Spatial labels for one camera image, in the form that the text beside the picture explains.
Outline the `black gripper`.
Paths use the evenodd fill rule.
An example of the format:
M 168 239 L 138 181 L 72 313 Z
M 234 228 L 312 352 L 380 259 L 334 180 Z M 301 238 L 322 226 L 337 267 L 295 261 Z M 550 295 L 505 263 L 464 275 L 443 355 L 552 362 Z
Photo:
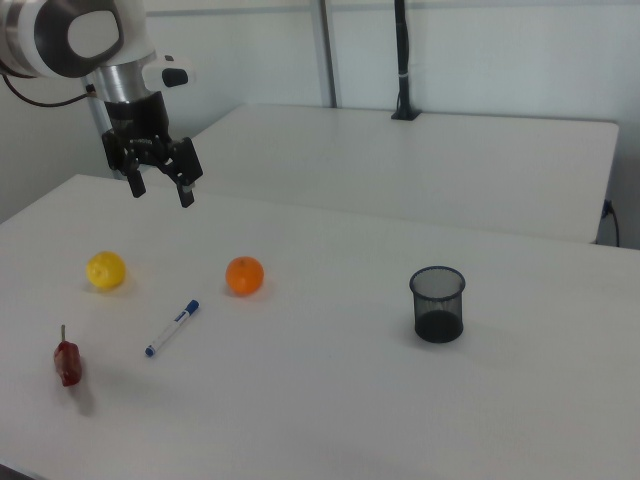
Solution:
M 111 129 L 101 139 L 108 166 L 126 178 L 132 195 L 139 198 L 146 192 L 133 148 L 147 148 L 153 150 L 152 165 L 175 184 L 181 206 L 191 206 L 202 166 L 190 138 L 171 140 L 162 94 L 131 102 L 106 102 L 105 107 Z

